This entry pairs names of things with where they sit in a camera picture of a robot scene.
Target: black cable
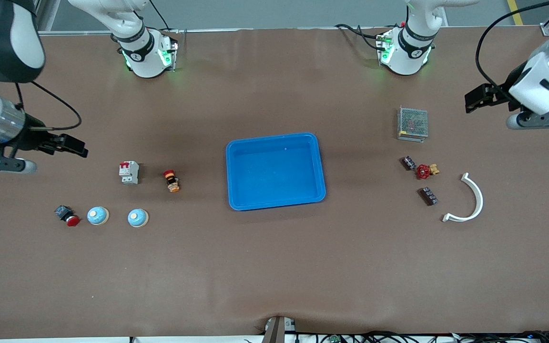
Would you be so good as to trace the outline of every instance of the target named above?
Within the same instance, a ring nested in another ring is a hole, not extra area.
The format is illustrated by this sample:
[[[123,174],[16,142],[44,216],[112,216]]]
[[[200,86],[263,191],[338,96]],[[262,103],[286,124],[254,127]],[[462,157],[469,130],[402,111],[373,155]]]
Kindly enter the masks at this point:
[[[361,37],[363,37],[364,42],[366,42],[366,44],[368,44],[368,46],[370,46],[370,48],[373,48],[374,50],[378,50],[378,51],[384,51],[383,48],[380,48],[376,45],[372,45],[372,44],[370,44],[370,42],[368,42],[368,39],[366,39],[366,35],[364,35],[364,31],[361,31],[361,26],[357,25],[357,30],[359,31],[359,34],[361,35]]]
[[[485,337],[482,337],[482,338],[473,337],[473,338],[470,338],[470,339],[473,339],[473,341],[471,343],[507,343],[507,342],[510,342],[510,341],[529,343],[525,339],[516,338],[516,336],[520,336],[520,335],[521,334],[510,336],[510,337],[496,337],[494,335],[487,334],[487,335],[485,335]],[[469,337],[463,337],[460,340],[463,341],[464,339],[468,339],[468,338]]]
[[[42,91],[45,91],[46,93],[48,93],[50,96],[52,96],[53,98],[55,98],[56,100],[60,101],[63,105],[67,106],[75,115],[76,117],[78,117],[78,123],[72,125],[72,126],[64,126],[62,128],[44,128],[44,131],[63,131],[63,130],[71,130],[71,129],[75,129],[76,127],[80,126],[82,124],[82,117],[80,116],[80,113],[78,113],[78,111],[76,111],[75,108],[73,108],[70,104],[68,104],[65,100],[59,98],[59,96],[55,95],[54,93],[52,93],[51,91],[49,91],[48,89],[46,89],[45,87],[43,87],[42,85],[38,84],[37,82],[35,81],[31,81],[31,83],[33,85],[35,85],[35,87],[41,89]]]
[[[156,5],[154,5],[154,1],[150,0],[150,4],[152,4],[152,7],[154,7],[156,13],[158,13],[158,16],[161,17],[162,19],[162,22],[164,22],[164,26],[166,26],[166,29],[167,30],[170,30],[171,28],[168,26],[168,24],[166,23],[166,20],[164,20],[164,17],[162,17],[162,14],[160,13],[160,11],[158,10],[158,7],[156,7]]]
[[[14,82],[14,84],[16,85],[16,92],[18,93],[17,108],[24,109],[24,101],[22,100],[22,92],[20,91],[20,85],[18,84],[18,82]]]
[[[353,29],[351,26],[348,26],[347,24],[338,24],[338,25],[335,25],[334,28],[345,28],[351,31],[352,33],[355,33],[355,35],[358,35],[358,36],[362,35],[361,33],[359,33],[359,31]],[[366,38],[369,38],[369,39],[376,39],[376,36],[373,36],[373,35],[364,34],[364,36],[366,36]]]
[[[493,79],[490,78],[490,76],[486,75],[486,72],[484,72],[484,70],[482,69],[482,66],[480,65],[480,50],[482,49],[482,43],[484,42],[484,38],[486,37],[488,32],[490,30],[492,30],[492,28],[494,28],[495,25],[499,24],[499,22],[501,22],[505,18],[512,17],[512,15],[522,13],[524,11],[538,9],[540,7],[545,7],[545,6],[549,6],[549,1],[542,2],[540,4],[536,4],[536,5],[532,5],[532,6],[523,7],[521,9],[512,11],[508,14],[505,14],[505,15],[499,17],[499,19],[495,20],[491,25],[488,26],[488,28],[486,28],[486,30],[484,30],[484,33],[482,33],[482,37],[480,37],[480,40],[478,41],[478,47],[476,48],[476,67],[478,68],[478,71],[480,72],[480,74],[482,74],[482,76],[486,79],[486,81],[490,82],[490,84],[494,87],[494,89],[496,89],[497,92],[504,95],[513,104],[518,104],[518,101],[512,99],[511,96],[509,96],[506,92],[504,92],[501,89],[501,87],[499,87],[497,85],[497,83],[495,81],[493,81]]]
[[[368,332],[366,334],[366,336],[373,336],[375,338],[374,340],[374,343],[379,343],[380,341],[384,340],[385,338],[388,338],[388,339],[392,339],[394,340],[396,343],[402,343],[399,339],[395,338],[395,337],[401,337],[402,339],[404,339],[405,342],[406,339],[403,337],[403,336],[407,336],[407,335],[403,335],[403,334],[397,334],[395,332],[380,332],[380,331],[375,331],[375,332]]]
[[[387,334],[388,336],[390,337],[393,337],[393,336],[396,336],[396,337],[400,337],[401,339],[404,340],[404,342],[408,342],[408,339],[410,339],[411,341],[414,341],[414,343],[419,343],[419,341],[417,341],[416,339],[414,339],[412,336],[409,336],[407,334],[402,334],[402,333],[395,333],[395,332],[382,332],[382,334]]]

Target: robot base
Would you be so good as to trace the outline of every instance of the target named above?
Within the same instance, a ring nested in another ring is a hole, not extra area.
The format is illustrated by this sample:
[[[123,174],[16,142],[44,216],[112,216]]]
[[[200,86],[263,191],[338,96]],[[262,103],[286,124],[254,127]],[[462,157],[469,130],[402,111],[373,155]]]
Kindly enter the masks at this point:
[[[408,53],[399,46],[398,37],[401,30],[402,28],[394,28],[376,37],[376,46],[384,49],[378,52],[378,62],[396,74],[412,75],[427,63],[431,48],[425,52],[424,57],[408,57]]]
[[[166,70],[174,71],[177,63],[177,41],[158,30],[148,31],[154,37],[154,48],[143,61],[134,61],[124,54],[126,66],[140,78],[155,78]]]

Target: blue plastic tray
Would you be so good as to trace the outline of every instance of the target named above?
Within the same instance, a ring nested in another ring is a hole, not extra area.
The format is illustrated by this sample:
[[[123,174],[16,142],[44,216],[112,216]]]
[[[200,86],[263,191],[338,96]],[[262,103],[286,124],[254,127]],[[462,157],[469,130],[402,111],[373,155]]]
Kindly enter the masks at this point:
[[[320,202],[325,181],[309,132],[231,141],[226,147],[228,201],[237,211]]]

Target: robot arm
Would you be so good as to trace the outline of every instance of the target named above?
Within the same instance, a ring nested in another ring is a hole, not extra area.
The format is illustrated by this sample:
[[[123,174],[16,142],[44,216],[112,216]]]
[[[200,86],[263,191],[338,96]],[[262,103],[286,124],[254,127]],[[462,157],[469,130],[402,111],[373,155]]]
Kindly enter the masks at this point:
[[[549,128],[549,40],[537,48],[528,61],[514,69],[501,92],[493,85],[483,84],[466,94],[466,112],[511,101],[510,111],[520,113],[509,117],[510,129]]]
[[[69,0],[112,31],[120,44],[126,65],[141,78],[154,78],[175,69],[177,41],[158,30],[146,28],[136,15],[147,0]]]
[[[418,72],[431,52],[431,43],[442,27],[439,7],[464,7],[479,0],[403,0],[408,17],[403,28],[394,28],[377,37],[379,61],[393,72],[411,75]]]
[[[0,82],[31,82],[39,76],[45,57],[35,26],[32,0],[0,0]],[[6,147],[11,153],[4,156]],[[44,123],[0,97],[0,171],[32,173],[32,161],[15,158],[17,150],[47,154],[67,151],[86,157],[83,142],[48,132]]]
[[[0,82],[30,82],[45,56],[31,0],[0,0]]]

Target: blue cap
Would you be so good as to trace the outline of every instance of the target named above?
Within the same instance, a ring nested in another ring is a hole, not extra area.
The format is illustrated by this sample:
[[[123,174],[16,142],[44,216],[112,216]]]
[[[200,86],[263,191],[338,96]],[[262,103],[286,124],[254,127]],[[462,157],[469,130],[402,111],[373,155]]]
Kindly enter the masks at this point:
[[[144,226],[148,222],[148,213],[143,209],[134,209],[128,213],[128,223],[135,228]]]
[[[97,206],[96,208],[91,208],[86,215],[88,221],[93,225],[103,224],[109,219],[109,211],[106,208]]]

